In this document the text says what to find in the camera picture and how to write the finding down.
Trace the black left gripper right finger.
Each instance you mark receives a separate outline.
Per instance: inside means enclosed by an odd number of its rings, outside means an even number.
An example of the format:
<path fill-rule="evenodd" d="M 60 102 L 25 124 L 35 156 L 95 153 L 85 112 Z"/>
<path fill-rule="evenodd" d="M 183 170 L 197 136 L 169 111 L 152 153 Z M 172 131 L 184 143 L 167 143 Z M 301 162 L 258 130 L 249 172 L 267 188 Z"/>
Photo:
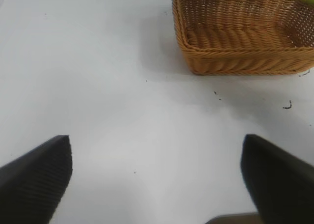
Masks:
<path fill-rule="evenodd" d="M 264 138 L 248 134 L 240 168 L 265 224 L 314 222 L 314 168 Z"/>

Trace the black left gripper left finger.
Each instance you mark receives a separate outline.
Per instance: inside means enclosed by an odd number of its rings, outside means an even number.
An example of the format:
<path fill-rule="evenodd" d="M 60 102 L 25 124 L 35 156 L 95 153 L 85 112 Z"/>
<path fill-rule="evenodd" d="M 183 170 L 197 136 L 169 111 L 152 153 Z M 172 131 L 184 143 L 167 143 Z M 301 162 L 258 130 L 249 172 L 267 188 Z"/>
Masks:
<path fill-rule="evenodd" d="M 57 135 L 0 169 L 0 222 L 48 224 L 73 171 L 68 135 Z"/>

